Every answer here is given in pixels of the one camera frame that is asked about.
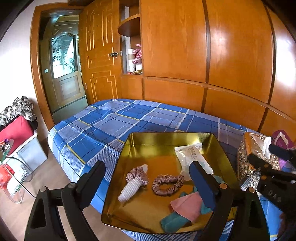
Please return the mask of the red storage box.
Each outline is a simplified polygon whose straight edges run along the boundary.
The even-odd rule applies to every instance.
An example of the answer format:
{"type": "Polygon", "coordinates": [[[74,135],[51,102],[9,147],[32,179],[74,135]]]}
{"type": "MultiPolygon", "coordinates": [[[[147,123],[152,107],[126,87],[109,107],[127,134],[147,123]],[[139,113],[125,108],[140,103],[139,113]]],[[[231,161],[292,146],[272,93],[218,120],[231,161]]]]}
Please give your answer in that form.
{"type": "Polygon", "coordinates": [[[14,121],[1,130],[0,136],[1,141],[4,141],[5,139],[13,139],[14,143],[11,148],[11,152],[13,152],[33,134],[34,130],[29,122],[23,116],[18,116],[14,121]]]}

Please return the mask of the white sock with scrunchie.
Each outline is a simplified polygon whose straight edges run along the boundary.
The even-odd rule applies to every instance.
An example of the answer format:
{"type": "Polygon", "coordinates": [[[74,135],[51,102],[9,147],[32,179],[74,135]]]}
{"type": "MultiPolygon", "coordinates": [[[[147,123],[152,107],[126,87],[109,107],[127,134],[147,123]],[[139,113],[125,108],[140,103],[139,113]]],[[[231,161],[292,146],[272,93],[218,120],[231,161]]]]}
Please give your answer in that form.
{"type": "Polygon", "coordinates": [[[147,177],[148,166],[143,164],[141,166],[133,168],[126,175],[126,185],[121,190],[118,200],[120,203],[129,201],[140,189],[148,185],[149,180],[147,177]]]}

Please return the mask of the purple cardboard snack box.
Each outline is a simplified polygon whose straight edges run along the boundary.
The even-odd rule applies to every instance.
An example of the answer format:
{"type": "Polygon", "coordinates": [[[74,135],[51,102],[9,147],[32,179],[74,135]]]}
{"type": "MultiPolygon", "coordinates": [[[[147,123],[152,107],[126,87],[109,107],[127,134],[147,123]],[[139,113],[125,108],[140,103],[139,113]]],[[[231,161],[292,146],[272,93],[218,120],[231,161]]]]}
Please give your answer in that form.
{"type": "MultiPolygon", "coordinates": [[[[295,149],[295,144],[284,130],[277,130],[272,135],[272,144],[283,149],[295,149]]],[[[281,171],[295,174],[295,167],[289,161],[278,159],[281,171]]]]}

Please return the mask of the gold metal tray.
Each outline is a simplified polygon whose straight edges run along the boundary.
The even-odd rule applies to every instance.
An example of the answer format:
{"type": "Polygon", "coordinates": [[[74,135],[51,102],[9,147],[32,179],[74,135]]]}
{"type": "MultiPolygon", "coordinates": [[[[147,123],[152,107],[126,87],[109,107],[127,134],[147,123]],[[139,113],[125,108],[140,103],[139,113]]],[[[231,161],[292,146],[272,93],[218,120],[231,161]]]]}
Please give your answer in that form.
{"type": "Polygon", "coordinates": [[[175,147],[202,143],[201,154],[231,188],[240,189],[235,171],[212,133],[131,133],[121,151],[105,198],[101,221],[105,225],[149,234],[163,234],[160,221],[168,216],[172,208],[170,202],[182,192],[193,190],[192,181],[171,196],[155,195],[152,183],[158,175],[177,176],[181,172],[175,147]],[[133,168],[147,165],[148,185],[140,187],[127,202],[121,203],[118,196],[125,187],[126,175],[133,168]]]}

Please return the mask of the patterned grey cloth pile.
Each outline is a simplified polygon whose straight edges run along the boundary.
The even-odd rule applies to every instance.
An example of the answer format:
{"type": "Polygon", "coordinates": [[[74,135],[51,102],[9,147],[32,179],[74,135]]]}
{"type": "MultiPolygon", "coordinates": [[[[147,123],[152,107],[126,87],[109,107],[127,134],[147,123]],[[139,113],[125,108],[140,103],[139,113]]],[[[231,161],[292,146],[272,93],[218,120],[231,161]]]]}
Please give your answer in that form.
{"type": "Polygon", "coordinates": [[[1,111],[1,126],[7,126],[8,123],[18,116],[22,116],[27,121],[37,119],[34,113],[34,104],[26,97],[17,97],[13,103],[1,111]]]}

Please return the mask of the wooden door with glass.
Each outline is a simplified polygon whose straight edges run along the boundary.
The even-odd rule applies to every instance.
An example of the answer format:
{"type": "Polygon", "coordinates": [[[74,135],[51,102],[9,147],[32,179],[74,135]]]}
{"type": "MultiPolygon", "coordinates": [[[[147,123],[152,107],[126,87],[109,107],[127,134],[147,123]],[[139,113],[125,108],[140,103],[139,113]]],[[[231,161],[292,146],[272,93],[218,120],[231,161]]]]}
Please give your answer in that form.
{"type": "Polygon", "coordinates": [[[79,15],[83,6],[35,7],[31,27],[31,68],[38,105],[50,130],[88,105],[79,58],[79,15]]]}

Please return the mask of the pink plush on shelf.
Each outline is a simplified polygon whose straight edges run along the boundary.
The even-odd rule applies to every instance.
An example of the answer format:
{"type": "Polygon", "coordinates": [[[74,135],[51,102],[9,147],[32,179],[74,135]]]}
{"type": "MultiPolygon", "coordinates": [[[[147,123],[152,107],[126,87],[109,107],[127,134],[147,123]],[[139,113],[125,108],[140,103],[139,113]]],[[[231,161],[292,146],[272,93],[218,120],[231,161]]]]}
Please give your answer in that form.
{"type": "Polygon", "coordinates": [[[142,46],[141,44],[136,44],[136,49],[133,50],[132,54],[134,55],[133,64],[138,64],[142,60],[142,46]]]}

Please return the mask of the blue plaid bed sheet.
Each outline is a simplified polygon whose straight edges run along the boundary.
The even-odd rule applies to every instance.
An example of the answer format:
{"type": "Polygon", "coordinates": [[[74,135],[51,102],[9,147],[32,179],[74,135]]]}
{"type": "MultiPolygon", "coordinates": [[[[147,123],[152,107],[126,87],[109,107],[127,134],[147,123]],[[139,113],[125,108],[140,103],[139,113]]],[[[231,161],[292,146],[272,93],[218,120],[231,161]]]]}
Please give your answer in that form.
{"type": "Polygon", "coordinates": [[[97,162],[106,174],[91,205],[102,212],[112,174],[128,135],[133,132],[213,133],[236,167],[237,150],[248,128],[198,111],[169,104],[110,99],[91,104],[60,121],[49,132],[48,143],[68,178],[75,182],[97,162]]]}

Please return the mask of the glass side table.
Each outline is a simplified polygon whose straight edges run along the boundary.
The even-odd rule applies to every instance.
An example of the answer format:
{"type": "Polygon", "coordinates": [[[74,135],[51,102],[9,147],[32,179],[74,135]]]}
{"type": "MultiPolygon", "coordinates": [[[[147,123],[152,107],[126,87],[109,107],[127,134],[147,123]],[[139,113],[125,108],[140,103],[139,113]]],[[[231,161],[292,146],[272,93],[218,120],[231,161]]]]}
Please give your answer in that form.
{"type": "Polygon", "coordinates": [[[13,139],[1,141],[1,190],[11,202],[19,204],[23,202],[25,193],[34,199],[36,196],[24,186],[25,182],[33,179],[30,167],[22,160],[9,156],[13,144],[13,139]]]}

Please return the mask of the brown satin scrunchie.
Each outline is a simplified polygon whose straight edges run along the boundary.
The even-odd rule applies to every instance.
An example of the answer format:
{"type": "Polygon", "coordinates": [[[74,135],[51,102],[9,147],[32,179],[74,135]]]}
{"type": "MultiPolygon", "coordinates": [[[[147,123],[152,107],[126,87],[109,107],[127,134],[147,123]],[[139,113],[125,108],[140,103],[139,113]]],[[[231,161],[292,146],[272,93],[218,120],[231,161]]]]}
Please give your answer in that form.
{"type": "Polygon", "coordinates": [[[152,191],[158,196],[171,196],[184,184],[184,176],[158,175],[152,183],[152,191]]]}

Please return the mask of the ornate silver tissue box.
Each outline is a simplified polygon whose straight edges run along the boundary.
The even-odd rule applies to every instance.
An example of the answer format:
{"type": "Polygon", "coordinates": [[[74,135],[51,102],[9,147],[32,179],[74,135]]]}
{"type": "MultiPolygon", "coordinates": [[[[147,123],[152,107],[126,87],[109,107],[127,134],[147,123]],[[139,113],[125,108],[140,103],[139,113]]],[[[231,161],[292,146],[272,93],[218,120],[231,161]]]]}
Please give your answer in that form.
{"type": "Polygon", "coordinates": [[[259,133],[245,132],[238,148],[237,175],[242,190],[256,188],[260,180],[260,167],[269,164],[280,170],[279,159],[269,151],[271,137],[259,133]]]}

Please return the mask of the blue plush doll pink dress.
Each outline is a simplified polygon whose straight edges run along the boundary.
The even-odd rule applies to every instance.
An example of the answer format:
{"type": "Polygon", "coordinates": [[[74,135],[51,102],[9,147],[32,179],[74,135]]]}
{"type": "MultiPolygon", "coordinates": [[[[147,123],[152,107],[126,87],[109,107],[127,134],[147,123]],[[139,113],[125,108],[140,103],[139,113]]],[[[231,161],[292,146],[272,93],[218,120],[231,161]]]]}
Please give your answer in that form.
{"type": "Polygon", "coordinates": [[[172,212],[160,221],[165,233],[175,233],[188,223],[195,223],[200,215],[212,212],[212,209],[204,204],[196,186],[189,194],[182,192],[170,205],[172,212]]]}

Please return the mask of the white face mask packet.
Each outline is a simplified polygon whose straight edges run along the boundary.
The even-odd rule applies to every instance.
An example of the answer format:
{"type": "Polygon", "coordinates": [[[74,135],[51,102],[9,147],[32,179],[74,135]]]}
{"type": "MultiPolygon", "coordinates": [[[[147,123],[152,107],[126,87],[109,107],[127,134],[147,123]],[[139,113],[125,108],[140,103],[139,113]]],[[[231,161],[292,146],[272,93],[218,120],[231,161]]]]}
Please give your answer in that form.
{"type": "Polygon", "coordinates": [[[185,181],[192,180],[189,173],[189,167],[194,161],[197,161],[207,174],[214,174],[213,169],[201,154],[202,147],[202,143],[175,147],[175,154],[181,165],[180,175],[184,177],[185,181]]]}

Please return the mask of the wooden wardrobe wall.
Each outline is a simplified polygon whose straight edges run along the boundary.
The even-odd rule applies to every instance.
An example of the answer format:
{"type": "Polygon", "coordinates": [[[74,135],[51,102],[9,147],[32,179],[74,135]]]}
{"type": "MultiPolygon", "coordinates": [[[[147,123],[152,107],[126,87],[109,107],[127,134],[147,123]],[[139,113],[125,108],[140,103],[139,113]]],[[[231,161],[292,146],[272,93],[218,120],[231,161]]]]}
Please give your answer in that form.
{"type": "Polygon", "coordinates": [[[89,103],[152,100],[295,138],[295,37],[263,1],[93,1],[79,51],[89,103]]]}

